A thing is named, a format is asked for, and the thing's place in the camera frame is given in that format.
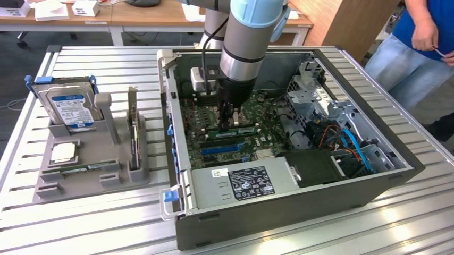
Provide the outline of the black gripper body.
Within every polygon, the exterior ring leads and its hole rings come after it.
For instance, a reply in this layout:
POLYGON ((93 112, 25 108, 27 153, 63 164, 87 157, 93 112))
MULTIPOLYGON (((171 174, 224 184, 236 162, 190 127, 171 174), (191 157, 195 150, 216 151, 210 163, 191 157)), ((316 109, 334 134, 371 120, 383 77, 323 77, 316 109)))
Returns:
POLYGON ((231 105, 232 108, 240 108, 251 96, 254 86, 255 79, 244 82, 220 79, 216 90, 219 108, 222 109, 226 105, 231 105))

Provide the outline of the person's right hand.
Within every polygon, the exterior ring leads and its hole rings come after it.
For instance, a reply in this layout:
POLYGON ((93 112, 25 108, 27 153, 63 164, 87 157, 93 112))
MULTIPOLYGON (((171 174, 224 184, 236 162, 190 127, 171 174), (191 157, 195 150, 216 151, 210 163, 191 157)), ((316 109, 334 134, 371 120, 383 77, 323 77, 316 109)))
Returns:
POLYGON ((413 48, 421 51, 431 51, 438 47, 438 28, 429 16, 414 20, 415 29, 411 38, 413 48))

